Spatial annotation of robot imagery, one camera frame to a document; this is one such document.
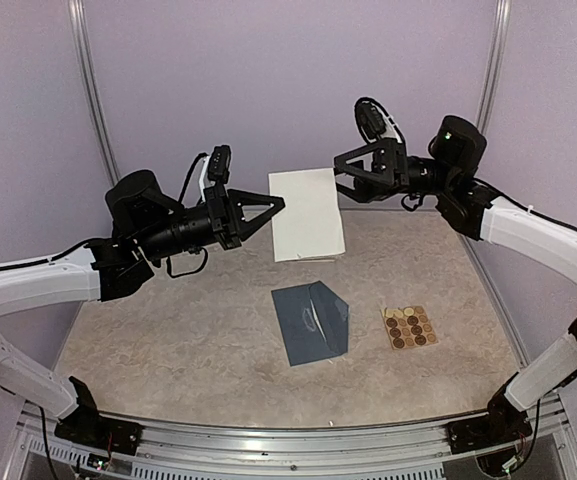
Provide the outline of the brown sticker sheet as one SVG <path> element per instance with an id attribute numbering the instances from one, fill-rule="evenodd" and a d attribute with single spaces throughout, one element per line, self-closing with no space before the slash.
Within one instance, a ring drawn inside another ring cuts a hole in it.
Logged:
<path id="1" fill-rule="evenodd" d="M 394 351 L 402 351 L 438 343 L 426 309 L 421 305 L 384 308 L 382 319 L 389 344 Z"/>

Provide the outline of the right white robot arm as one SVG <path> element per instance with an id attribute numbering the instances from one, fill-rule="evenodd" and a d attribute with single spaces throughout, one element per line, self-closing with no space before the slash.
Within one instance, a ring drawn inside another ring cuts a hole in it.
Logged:
<path id="1" fill-rule="evenodd" d="M 354 118 L 365 144 L 335 157 L 335 174 L 353 180 L 350 187 L 339 185 L 339 193 L 358 203 L 401 195 L 407 211 L 433 196 L 438 212 L 457 233 L 515 251 L 577 285 L 577 228 L 522 206 L 477 179 L 487 140 L 472 123 L 445 116 L 429 143 L 428 157 L 420 158 L 408 155 L 394 119 L 371 100 L 356 105 Z M 503 442 L 528 409 L 576 375 L 577 317 L 491 398 L 479 423 L 480 436 L 491 444 Z"/>

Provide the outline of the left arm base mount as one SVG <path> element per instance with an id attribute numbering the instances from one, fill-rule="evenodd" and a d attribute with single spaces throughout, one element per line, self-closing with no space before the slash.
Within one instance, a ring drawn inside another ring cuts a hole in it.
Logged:
<path id="1" fill-rule="evenodd" d="M 69 377 L 76 393 L 76 408 L 55 427 L 55 436 L 73 443 L 103 449 L 108 454 L 135 456 L 143 427 L 136 422 L 103 416 L 88 386 L 74 376 Z"/>

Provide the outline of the beige letter with border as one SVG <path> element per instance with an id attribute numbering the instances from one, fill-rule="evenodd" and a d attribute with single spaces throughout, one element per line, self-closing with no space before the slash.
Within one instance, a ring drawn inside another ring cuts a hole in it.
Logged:
<path id="1" fill-rule="evenodd" d="M 272 219 L 275 261 L 327 259 L 345 253 L 331 168 L 271 173 L 268 181 L 270 194 L 285 203 Z"/>

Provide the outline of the blue paper envelope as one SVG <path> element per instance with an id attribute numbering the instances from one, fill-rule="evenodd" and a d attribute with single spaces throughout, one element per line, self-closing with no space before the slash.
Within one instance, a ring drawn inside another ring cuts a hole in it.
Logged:
<path id="1" fill-rule="evenodd" d="M 349 306 L 321 281 L 271 292 L 291 367 L 345 355 Z"/>

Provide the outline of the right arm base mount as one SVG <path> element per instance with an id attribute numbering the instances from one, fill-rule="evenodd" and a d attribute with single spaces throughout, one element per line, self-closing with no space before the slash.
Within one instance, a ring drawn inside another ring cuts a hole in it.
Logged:
<path id="1" fill-rule="evenodd" d="M 446 425 L 452 454 L 489 448 L 533 434 L 526 411 L 518 410 L 505 397 L 509 384 L 507 381 L 495 392 L 484 414 Z"/>

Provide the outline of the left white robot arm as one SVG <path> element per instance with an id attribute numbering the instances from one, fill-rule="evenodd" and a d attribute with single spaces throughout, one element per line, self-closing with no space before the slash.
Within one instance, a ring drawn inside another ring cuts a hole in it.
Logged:
<path id="1" fill-rule="evenodd" d="M 235 249 L 285 206 L 280 197 L 228 189 L 218 175 L 201 204 L 186 208 L 165 195 L 150 170 L 133 172 L 106 194 L 109 238 L 79 242 L 62 253 L 0 264 L 0 317 L 69 302 L 107 302 L 136 293 L 180 253 Z M 88 387 L 58 376 L 0 334 L 0 387 L 49 411 L 89 445 L 108 434 Z"/>

